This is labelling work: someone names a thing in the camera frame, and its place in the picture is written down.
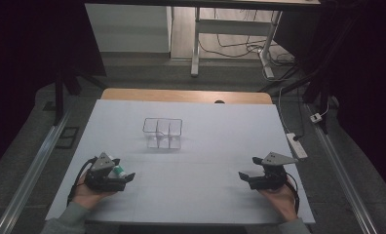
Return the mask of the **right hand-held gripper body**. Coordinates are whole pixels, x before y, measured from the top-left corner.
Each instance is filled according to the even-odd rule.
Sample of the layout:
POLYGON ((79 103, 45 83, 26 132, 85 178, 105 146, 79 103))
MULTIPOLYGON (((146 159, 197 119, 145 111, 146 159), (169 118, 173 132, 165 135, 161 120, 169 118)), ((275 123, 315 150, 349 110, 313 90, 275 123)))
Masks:
POLYGON ((266 190, 278 189, 288 181, 287 172, 284 165, 295 164, 296 159, 279 153, 270 152, 263 158, 262 165, 264 175, 251 177, 249 183, 251 189, 266 190))

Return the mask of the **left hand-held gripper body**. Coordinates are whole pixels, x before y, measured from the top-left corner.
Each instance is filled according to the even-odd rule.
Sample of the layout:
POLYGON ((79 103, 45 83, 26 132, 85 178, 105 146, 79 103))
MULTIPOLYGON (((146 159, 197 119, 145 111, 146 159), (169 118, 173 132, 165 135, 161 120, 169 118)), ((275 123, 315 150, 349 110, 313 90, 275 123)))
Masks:
POLYGON ((115 166, 112 159, 102 152, 87 170, 84 183, 91 190, 98 192, 123 191, 126 186, 125 180, 109 176, 115 166))

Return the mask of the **white and green tube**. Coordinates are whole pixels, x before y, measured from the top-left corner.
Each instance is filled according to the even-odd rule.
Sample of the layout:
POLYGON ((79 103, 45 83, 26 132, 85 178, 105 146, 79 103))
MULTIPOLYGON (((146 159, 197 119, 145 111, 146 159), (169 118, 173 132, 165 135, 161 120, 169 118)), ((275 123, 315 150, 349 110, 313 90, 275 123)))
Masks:
POLYGON ((119 178, 124 178, 127 176, 127 174, 125 173, 124 169, 118 165, 118 166, 115 166, 113 169, 112 169, 112 172, 119 178))

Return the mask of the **person's left hand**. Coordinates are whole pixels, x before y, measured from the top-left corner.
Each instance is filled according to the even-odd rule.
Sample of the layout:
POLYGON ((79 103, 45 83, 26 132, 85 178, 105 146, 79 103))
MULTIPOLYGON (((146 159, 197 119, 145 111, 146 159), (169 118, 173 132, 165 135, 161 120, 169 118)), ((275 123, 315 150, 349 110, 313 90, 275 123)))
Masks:
POLYGON ((87 210, 93 209, 102 199, 114 195, 114 192, 98 192, 91 190, 84 182, 76 185, 72 201, 87 210))

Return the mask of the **person's right hand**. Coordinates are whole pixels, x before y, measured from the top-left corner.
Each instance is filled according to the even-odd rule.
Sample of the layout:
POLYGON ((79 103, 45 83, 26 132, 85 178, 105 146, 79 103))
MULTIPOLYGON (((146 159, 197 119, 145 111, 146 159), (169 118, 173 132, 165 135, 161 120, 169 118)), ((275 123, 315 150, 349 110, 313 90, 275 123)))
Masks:
POLYGON ((283 221, 289 222, 298 219, 295 208, 296 199, 289 180, 281 188, 259 190, 259 193, 269 201, 283 221))

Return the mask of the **white power strip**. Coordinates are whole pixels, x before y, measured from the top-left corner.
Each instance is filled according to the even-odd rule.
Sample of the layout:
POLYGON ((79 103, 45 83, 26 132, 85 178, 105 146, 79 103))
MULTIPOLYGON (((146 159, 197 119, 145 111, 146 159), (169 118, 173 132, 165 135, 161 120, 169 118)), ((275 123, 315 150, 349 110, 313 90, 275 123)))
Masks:
POLYGON ((308 155, 305 149, 303 148, 302 144, 299 142, 299 137, 294 133, 288 133, 286 134, 286 137, 296 157, 298 159, 306 159, 308 155))

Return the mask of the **white table cover sheet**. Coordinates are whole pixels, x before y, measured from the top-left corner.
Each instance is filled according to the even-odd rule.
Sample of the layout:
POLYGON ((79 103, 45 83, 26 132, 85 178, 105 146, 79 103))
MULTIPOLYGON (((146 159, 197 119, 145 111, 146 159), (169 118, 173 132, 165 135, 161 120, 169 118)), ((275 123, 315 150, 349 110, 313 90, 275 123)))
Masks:
POLYGON ((58 217, 80 168, 105 152, 134 180, 103 199, 91 221, 134 224, 267 224, 280 217, 239 174, 259 176, 253 158, 290 156, 273 104, 99 100, 48 212, 58 217), (182 122, 179 149, 150 148, 147 118, 182 122))

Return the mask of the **clear plastic compartment box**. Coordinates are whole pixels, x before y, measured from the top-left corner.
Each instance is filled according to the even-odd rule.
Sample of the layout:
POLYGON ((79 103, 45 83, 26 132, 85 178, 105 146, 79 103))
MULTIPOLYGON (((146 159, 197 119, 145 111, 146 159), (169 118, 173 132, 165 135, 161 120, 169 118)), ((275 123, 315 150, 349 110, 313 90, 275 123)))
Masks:
POLYGON ((147 147, 157 149, 180 149, 182 120, 171 118, 145 118, 142 131, 147 147))

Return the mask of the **white cabinet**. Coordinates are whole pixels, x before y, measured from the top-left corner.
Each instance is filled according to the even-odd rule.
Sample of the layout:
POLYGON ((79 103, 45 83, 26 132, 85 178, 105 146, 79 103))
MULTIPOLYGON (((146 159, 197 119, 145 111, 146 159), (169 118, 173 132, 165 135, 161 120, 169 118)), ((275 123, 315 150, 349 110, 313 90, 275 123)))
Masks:
POLYGON ((86 4, 102 52, 169 53, 172 10, 161 6, 86 4))

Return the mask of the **black floor frame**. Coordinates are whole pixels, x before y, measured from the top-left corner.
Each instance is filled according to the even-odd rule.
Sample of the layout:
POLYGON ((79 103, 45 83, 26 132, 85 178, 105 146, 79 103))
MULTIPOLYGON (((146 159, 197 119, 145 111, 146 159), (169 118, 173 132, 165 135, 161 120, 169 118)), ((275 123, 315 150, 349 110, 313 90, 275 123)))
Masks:
POLYGON ((65 127, 56 145, 57 149, 71 149, 77 139, 79 133, 79 127, 65 127))

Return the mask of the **metal floor rail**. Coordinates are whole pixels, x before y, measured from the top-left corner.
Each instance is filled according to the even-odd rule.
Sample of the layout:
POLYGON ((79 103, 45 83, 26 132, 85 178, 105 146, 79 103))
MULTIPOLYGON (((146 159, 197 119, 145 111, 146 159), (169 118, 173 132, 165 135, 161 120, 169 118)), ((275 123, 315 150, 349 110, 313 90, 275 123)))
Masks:
POLYGON ((312 126, 363 234, 379 234, 378 228, 357 190, 354 181, 348 174, 330 134, 326 134, 318 123, 312 123, 312 126))
POLYGON ((50 128, 47 136, 35 155, 34 160, 12 197, 12 200, 0 218, 0 234, 11 234, 14 229, 40 174, 43 172, 43 169, 45 168, 45 165, 55 148, 58 138, 69 119, 70 113, 70 108, 65 110, 58 120, 58 123, 50 128))

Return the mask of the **white desk frame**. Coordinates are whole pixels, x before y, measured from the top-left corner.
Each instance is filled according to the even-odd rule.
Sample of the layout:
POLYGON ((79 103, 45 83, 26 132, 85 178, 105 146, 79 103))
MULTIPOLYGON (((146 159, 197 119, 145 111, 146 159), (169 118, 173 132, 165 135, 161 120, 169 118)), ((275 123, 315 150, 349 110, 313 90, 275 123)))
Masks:
POLYGON ((199 37, 201 34, 225 34, 225 35, 246 35, 246 36, 264 36, 266 38, 262 49, 257 50, 257 54, 263 66, 266 78, 273 78, 268 53, 273 41, 281 11, 274 11, 272 19, 269 22, 263 21, 244 21, 227 19, 201 19, 201 9, 195 9, 194 21, 194 44, 191 63, 191 76, 197 77, 199 74, 199 37))

